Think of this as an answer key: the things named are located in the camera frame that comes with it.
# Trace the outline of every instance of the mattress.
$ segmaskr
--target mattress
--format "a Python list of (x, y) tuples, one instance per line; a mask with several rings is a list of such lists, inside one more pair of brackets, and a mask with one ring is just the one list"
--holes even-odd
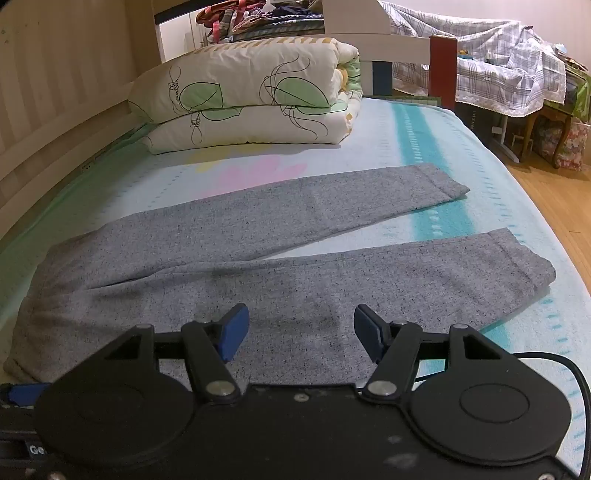
[[(550, 260), (557, 279), (536, 301), (484, 333), (511, 351), (568, 356), (591, 374), (586, 345), (591, 298), (563, 247), (533, 202), (502, 163), (449, 111), (432, 106), (364, 99), (356, 128), (340, 145), (249, 144), (151, 155), (141, 133), (103, 155), (0, 253), (0, 353), (36, 265), (47, 249), (131, 213), (302, 176), (431, 162), (470, 193), (455, 202), (402, 215), (284, 252), (312, 255), (422, 241), (507, 227), (520, 243)], [(560, 457), (578, 471), (584, 412), (573, 376), (546, 361), (528, 364), (569, 399), (573, 422)], [(421, 373), (442, 368), (425, 362)]]

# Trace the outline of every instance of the metal screw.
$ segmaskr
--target metal screw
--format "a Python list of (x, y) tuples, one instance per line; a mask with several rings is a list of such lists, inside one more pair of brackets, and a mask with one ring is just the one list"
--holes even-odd
[(205, 387), (205, 390), (211, 395), (215, 395), (216, 397), (227, 397), (228, 395), (232, 395), (236, 387), (232, 385), (230, 382), (225, 380), (216, 380), (214, 382), (210, 382)]
[(387, 397), (393, 395), (396, 392), (396, 385), (387, 380), (376, 380), (368, 385), (368, 390), (374, 395), (380, 397)]

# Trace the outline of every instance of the gray sweatpants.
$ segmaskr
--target gray sweatpants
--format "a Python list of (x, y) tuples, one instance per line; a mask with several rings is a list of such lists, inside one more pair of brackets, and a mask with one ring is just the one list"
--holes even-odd
[[(551, 264), (498, 230), (312, 257), (257, 260), (457, 198), (429, 164), (308, 177), (142, 212), (52, 248), (23, 301), (5, 369), (52, 381), (137, 323), (178, 330), (241, 301), (251, 328), (229, 369), (248, 382), (331, 383), (373, 370), (358, 303), (430, 331), (476, 328), (527, 304)], [(170, 372), (182, 378), (182, 368)]]

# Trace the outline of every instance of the teal stripe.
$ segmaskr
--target teal stripe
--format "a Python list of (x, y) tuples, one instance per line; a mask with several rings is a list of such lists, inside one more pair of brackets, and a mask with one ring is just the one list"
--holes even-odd
[[(486, 176), (486, 173), (485, 173), (486, 167), (482, 163), (482, 156), (479, 155), (474, 150), (475, 143), (466, 141), (466, 134), (463, 131), (463, 130), (465, 130), (465, 128), (462, 125), (462, 123), (457, 118), (453, 118), (450, 115), (442, 115), (440, 117), (440, 119), (443, 121), (444, 128), (446, 128), (446, 131), (450, 132), (449, 135), (451, 135), (454, 139), (457, 139), (457, 142), (459, 143), (459, 145), (458, 145), (459, 150), (463, 151), (463, 153), (464, 153), (464, 155), (463, 155), (464, 161), (468, 162), (470, 165), (472, 165), (473, 167), (476, 168), (477, 172), (481, 173), (481, 175), (480, 175), (481, 180), (486, 184), (486, 181), (489, 180), (489, 178)], [(497, 194), (496, 193), (493, 194), (492, 191), (490, 191), (490, 190), (489, 190), (489, 198), (491, 199), (491, 202), (493, 204), (498, 203), (498, 201), (496, 200), (498, 198)], [(510, 220), (508, 220), (508, 222), (509, 222), (509, 224), (507, 225), (507, 227), (511, 228), (512, 231), (515, 232), (517, 225), (511, 223)], [(488, 327), (484, 328), (483, 330), (481, 330), (481, 332), (484, 335), (486, 335), (486, 337), (488, 337), (490, 340), (495, 342), (497, 345), (504, 348), (508, 352), (511, 352), (513, 350), (511, 348), (511, 340), (509, 338), (509, 333), (507, 332), (507, 329), (504, 325), (504, 321), (505, 321), (505, 319), (500, 319), (497, 322), (495, 322), (495, 323), (489, 325)]]
[[(448, 175), (453, 176), (452, 169), (439, 149), (439, 144), (425, 119), (425, 108), (396, 102), (390, 102), (390, 105), (395, 119), (402, 164), (432, 163)], [(474, 224), (466, 210), (466, 202), (467, 198), (465, 197), (413, 212), (411, 221), (414, 240), (424, 241), (476, 233)], [(500, 322), (488, 326), (482, 333), (501, 347), (505, 349), (510, 347), (506, 329)], [(423, 364), (423, 370), (426, 373), (444, 368), (443, 361), (423, 362)]]

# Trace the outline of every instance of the wooden floor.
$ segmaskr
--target wooden floor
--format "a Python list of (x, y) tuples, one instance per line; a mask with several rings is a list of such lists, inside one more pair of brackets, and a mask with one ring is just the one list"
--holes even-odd
[(535, 153), (523, 163), (503, 159), (539, 208), (591, 291), (591, 167), (556, 170)]

